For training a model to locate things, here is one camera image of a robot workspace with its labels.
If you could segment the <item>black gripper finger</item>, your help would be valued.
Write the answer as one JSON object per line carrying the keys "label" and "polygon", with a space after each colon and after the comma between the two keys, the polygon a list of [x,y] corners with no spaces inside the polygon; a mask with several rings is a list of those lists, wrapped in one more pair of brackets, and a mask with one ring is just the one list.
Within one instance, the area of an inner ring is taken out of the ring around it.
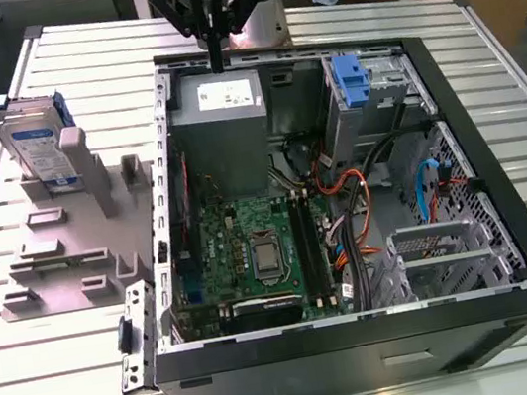
{"label": "black gripper finger", "polygon": [[203,0],[147,0],[184,37],[195,37],[209,53],[212,72],[220,72],[215,35],[208,22]]}
{"label": "black gripper finger", "polygon": [[227,29],[219,39],[221,71],[234,54],[288,44],[282,0],[232,0],[227,8]]}

